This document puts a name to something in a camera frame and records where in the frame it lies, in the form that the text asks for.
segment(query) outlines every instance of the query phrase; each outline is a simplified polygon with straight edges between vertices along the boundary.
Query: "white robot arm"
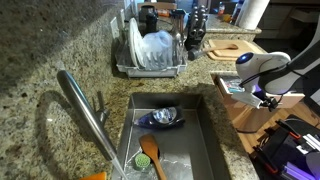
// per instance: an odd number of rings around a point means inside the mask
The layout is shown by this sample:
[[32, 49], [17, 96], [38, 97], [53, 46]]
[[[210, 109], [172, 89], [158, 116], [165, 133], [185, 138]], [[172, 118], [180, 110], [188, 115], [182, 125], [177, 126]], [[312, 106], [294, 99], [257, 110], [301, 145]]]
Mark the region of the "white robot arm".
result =
[[268, 54], [246, 53], [236, 61], [236, 69], [243, 80], [240, 86], [245, 91], [234, 93], [232, 98], [259, 108], [274, 109], [275, 99], [266, 93], [283, 95], [307, 72], [320, 64], [320, 18], [317, 31], [309, 46], [293, 60], [283, 52]]

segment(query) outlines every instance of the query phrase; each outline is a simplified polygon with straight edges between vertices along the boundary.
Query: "wooden cabinet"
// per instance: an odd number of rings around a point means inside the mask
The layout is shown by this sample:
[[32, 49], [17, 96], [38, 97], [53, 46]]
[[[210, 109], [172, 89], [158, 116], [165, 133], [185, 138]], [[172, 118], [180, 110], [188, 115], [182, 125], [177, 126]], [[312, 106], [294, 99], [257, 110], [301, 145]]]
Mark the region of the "wooden cabinet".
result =
[[262, 33], [256, 38], [291, 39], [300, 34], [308, 23], [316, 23], [320, 5], [275, 4], [265, 10], [258, 27]]
[[[242, 133], [257, 132], [279, 109], [290, 109], [304, 98], [302, 93], [286, 93], [283, 95], [281, 103], [272, 112], [268, 108], [256, 109], [232, 99], [232, 93], [227, 92], [218, 74], [211, 74], [211, 77], [217, 86], [217, 93], [227, 110], [231, 123], [238, 132]], [[267, 96], [274, 97], [277, 101], [281, 97], [271, 94], [267, 94]]]

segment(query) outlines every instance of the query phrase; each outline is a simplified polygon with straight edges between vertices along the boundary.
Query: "wooden cutting board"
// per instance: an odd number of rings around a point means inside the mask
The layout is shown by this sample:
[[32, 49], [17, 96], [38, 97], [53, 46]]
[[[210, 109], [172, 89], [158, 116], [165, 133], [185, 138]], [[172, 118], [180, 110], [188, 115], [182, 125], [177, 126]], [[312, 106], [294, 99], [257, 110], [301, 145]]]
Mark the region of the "wooden cutting board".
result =
[[239, 56], [247, 52], [253, 52], [257, 54], [264, 53], [256, 45], [245, 41], [245, 40], [209, 40], [210, 47], [225, 46], [227, 44], [235, 44], [239, 47], [237, 50], [215, 50], [213, 52], [208, 52], [208, 56], [214, 60], [227, 60], [235, 61]]

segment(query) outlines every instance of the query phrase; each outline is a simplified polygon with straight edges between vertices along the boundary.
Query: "kitchen sink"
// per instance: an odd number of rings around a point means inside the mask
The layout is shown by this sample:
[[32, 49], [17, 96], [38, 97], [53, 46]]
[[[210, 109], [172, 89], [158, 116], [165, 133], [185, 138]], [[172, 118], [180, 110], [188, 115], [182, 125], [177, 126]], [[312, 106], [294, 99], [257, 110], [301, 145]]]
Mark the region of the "kitchen sink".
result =
[[[180, 106], [185, 123], [165, 130], [146, 129], [133, 121], [154, 109]], [[208, 109], [200, 94], [133, 93], [118, 147], [118, 159], [128, 179], [158, 179], [151, 165], [137, 171], [133, 165], [136, 154], [142, 152], [139, 138], [151, 133], [159, 146], [159, 159], [170, 180], [230, 179]], [[116, 169], [112, 179], [121, 179]]]

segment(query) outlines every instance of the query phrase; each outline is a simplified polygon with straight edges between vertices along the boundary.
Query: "dish rack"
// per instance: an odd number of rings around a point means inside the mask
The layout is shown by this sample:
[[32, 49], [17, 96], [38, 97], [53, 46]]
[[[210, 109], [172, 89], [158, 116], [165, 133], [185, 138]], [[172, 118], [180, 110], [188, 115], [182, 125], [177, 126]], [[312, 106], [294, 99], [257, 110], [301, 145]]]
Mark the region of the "dish rack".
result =
[[145, 70], [142, 67], [134, 66], [128, 42], [126, 41], [124, 44], [119, 45], [117, 52], [116, 52], [116, 61], [117, 67], [120, 72], [125, 72], [128, 77], [176, 77], [180, 72], [183, 72], [187, 68], [187, 53], [184, 49], [181, 59], [181, 64], [167, 67], [166, 69], [162, 70]]

